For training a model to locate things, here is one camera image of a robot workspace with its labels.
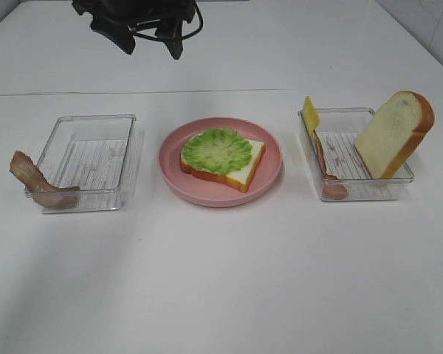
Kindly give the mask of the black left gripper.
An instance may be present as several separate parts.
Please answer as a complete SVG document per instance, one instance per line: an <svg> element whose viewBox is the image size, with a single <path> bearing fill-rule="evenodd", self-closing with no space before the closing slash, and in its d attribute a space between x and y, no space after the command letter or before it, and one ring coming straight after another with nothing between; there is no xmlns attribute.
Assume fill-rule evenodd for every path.
<svg viewBox="0 0 443 354"><path fill-rule="evenodd" d="M174 60L183 52L182 22L192 22L195 15L195 1L72 1L79 15L92 14L90 28L116 44L131 55L136 46L134 36L128 28L129 22L162 20L155 35L168 49Z"/></svg>

